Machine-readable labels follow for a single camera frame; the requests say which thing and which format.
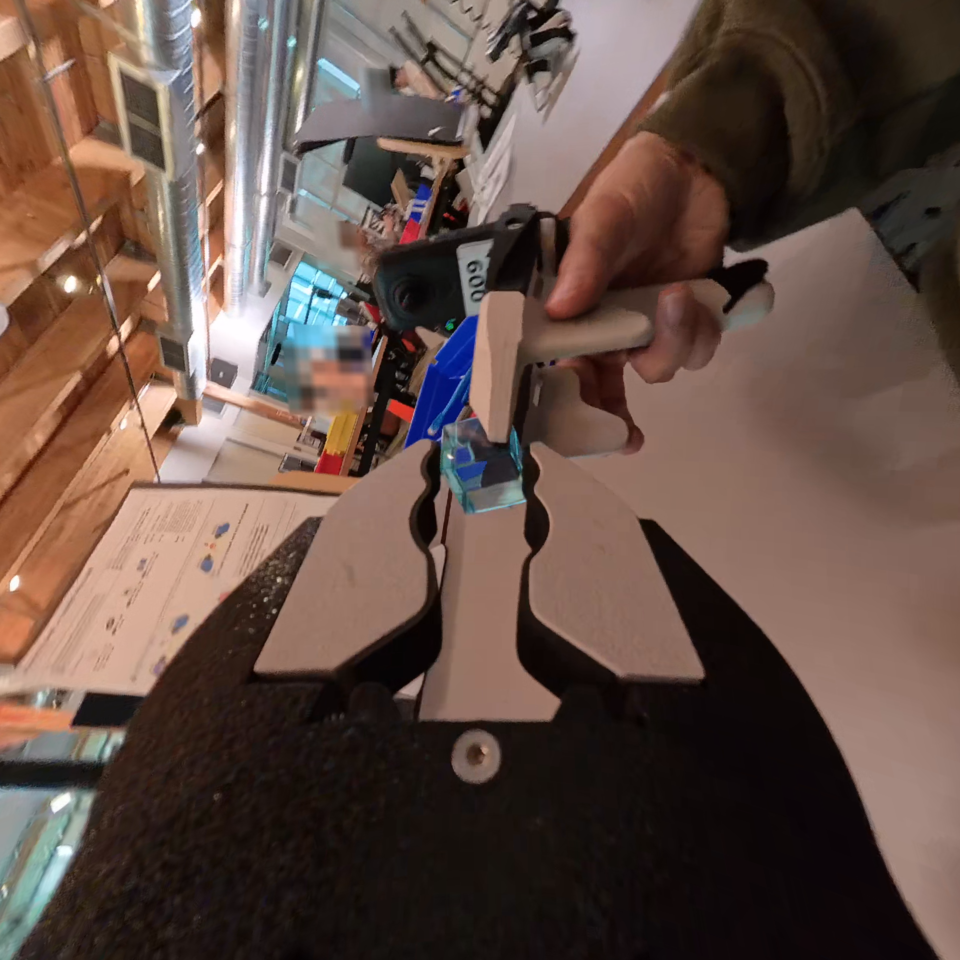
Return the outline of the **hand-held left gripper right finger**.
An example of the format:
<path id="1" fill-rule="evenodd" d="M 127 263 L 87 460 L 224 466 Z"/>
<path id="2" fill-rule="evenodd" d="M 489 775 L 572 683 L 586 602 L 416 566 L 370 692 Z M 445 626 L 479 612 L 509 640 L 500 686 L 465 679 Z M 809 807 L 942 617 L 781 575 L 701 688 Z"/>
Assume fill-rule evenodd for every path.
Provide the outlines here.
<path id="1" fill-rule="evenodd" d="M 540 441 L 525 456 L 523 485 L 524 669 L 558 698 L 575 687 L 700 684 L 706 670 L 628 504 Z"/>

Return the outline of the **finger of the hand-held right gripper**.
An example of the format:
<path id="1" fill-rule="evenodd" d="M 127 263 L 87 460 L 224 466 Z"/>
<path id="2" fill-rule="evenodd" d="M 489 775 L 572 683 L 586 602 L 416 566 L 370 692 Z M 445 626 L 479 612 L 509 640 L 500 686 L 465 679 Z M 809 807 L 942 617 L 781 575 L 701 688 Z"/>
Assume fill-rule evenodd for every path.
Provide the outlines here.
<path id="1" fill-rule="evenodd" d="M 468 402 L 496 445 L 505 445 L 513 429 L 526 306 L 526 294 L 487 293 L 479 309 Z"/>
<path id="2" fill-rule="evenodd" d="M 534 366 L 523 445 L 546 444 L 567 459 L 604 456 L 623 450 L 629 440 L 624 420 L 598 409 L 581 396 L 575 371 L 563 366 Z"/>

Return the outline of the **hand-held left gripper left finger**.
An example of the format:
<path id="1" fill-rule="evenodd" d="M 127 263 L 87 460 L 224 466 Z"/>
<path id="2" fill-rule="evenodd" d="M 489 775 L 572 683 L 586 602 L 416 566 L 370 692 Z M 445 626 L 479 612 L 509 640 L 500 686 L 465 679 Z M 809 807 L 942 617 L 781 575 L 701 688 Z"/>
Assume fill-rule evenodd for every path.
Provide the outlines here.
<path id="1" fill-rule="evenodd" d="M 320 519 L 253 667 L 262 682 L 364 683 L 398 693 L 442 647 L 437 531 L 440 448 L 415 442 Z"/>

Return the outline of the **clear teal glass cube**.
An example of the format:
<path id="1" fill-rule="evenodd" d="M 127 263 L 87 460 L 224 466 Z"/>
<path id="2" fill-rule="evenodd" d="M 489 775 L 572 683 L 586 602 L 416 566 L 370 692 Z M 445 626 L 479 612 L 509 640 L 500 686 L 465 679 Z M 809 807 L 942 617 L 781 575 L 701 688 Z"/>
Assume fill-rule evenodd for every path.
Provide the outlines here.
<path id="1" fill-rule="evenodd" d="M 515 429 L 501 444 L 489 440 L 477 417 L 442 428 L 441 475 L 468 516 L 512 509 L 525 502 L 522 461 Z"/>

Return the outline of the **person's right forearm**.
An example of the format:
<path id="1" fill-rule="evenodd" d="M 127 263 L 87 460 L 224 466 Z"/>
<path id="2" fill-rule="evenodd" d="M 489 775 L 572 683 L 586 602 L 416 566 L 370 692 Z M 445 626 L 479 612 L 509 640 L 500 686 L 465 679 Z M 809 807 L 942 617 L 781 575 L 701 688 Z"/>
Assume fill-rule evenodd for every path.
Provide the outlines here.
<path id="1" fill-rule="evenodd" d="M 723 187 L 750 249 L 958 145 L 957 1 L 702 2 L 639 125 Z"/>

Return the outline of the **person's right hand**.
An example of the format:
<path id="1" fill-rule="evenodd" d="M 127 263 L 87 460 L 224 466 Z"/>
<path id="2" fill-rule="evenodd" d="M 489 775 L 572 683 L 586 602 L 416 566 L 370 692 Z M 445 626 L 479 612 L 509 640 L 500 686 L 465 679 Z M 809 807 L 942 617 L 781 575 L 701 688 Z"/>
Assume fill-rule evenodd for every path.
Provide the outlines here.
<path id="1" fill-rule="evenodd" d="M 583 402 L 618 417 L 623 453 L 642 448 L 628 408 L 625 370 L 648 384 L 699 371 L 714 358 L 722 329 L 689 281 L 722 261 L 729 204 L 721 184 L 693 157 L 650 132 L 624 144 L 572 218 L 568 248 L 546 302 L 552 320 L 573 320 L 614 288 L 660 286 L 649 345 L 561 362 L 579 379 Z"/>

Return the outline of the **blue storage bin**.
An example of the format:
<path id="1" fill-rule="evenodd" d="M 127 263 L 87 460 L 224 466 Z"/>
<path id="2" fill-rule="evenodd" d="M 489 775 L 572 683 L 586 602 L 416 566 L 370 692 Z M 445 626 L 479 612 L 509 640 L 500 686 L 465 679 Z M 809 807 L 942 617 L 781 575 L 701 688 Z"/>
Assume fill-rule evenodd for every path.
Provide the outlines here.
<path id="1" fill-rule="evenodd" d="M 444 429 L 462 418 L 469 405 L 477 323 L 477 316 L 466 317 L 426 367 L 405 448 L 423 439 L 440 443 Z"/>

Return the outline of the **yellow container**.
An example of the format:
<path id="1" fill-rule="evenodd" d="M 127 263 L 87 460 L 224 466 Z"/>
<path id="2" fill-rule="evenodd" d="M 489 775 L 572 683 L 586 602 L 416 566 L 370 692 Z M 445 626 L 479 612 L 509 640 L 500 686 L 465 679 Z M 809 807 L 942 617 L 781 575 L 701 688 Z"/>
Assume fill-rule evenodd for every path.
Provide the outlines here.
<path id="1" fill-rule="evenodd" d="M 363 426 L 364 416 L 365 414 L 356 413 L 335 415 L 327 430 L 326 441 L 321 450 L 321 457 L 339 458 L 343 461 L 352 449 L 352 442 L 357 425 Z"/>

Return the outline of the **black board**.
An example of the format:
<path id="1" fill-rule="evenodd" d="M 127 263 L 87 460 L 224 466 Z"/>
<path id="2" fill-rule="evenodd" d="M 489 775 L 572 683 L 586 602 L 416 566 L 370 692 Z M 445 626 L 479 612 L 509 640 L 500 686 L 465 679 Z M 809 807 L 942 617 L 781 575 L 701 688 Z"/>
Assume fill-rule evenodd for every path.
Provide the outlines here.
<path id="1" fill-rule="evenodd" d="M 373 138 L 457 146 L 468 114 L 460 103 L 405 97 L 388 91 L 366 101 L 324 102 L 297 130 L 290 152 L 296 156 L 351 139 Z"/>

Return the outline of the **printed instruction sheet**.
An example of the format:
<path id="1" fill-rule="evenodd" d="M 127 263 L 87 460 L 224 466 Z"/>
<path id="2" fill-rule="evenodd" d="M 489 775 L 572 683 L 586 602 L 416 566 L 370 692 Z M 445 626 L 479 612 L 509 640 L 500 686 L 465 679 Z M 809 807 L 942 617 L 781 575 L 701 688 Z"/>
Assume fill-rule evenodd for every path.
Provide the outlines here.
<path id="1" fill-rule="evenodd" d="M 335 500 L 279 486 L 133 487 L 2 691 L 146 695 L 211 612 Z"/>

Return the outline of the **silver round pipe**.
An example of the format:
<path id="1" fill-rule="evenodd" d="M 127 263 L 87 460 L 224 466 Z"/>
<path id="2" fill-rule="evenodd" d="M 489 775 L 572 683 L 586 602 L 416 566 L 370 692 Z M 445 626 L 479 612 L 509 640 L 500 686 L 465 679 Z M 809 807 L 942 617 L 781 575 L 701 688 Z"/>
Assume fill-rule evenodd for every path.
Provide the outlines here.
<path id="1" fill-rule="evenodd" d="M 298 175 L 294 141 L 311 110 L 327 3 L 230 1 L 225 27 L 223 310 L 270 289 L 269 262 Z"/>

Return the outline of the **silver ventilation duct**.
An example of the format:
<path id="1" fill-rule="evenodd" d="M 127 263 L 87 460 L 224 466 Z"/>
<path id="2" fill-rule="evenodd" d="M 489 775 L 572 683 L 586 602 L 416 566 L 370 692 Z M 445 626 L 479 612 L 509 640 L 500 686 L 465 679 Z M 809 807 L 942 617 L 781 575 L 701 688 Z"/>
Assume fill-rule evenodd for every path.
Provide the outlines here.
<path id="1" fill-rule="evenodd" d="M 107 65 L 122 146 L 145 168 L 149 232 L 165 303 L 157 338 L 186 411 L 202 403 L 209 364 L 191 4 L 117 5 L 122 45 L 108 53 Z"/>

